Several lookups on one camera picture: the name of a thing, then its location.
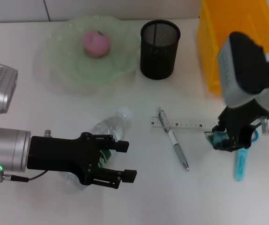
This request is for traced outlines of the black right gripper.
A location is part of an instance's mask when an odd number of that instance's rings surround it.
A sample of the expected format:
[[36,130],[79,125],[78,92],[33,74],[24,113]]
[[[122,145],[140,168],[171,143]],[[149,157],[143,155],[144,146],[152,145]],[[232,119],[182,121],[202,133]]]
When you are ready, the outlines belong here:
[[248,149],[255,130],[255,126],[251,123],[263,115],[264,109],[256,100],[237,108],[227,106],[218,117],[218,124],[212,128],[212,132],[226,132],[228,139],[215,143],[214,149],[228,152]]

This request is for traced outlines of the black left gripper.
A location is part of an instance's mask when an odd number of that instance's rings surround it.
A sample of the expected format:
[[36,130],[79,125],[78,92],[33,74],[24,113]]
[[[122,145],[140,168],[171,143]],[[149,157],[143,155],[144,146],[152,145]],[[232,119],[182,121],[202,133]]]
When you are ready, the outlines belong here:
[[113,135],[81,133],[76,139],[33,136],[27,168],[69,172],[83,185],[91,185],[98,168],[99,149],[126,153],[128,141],[116,141]]

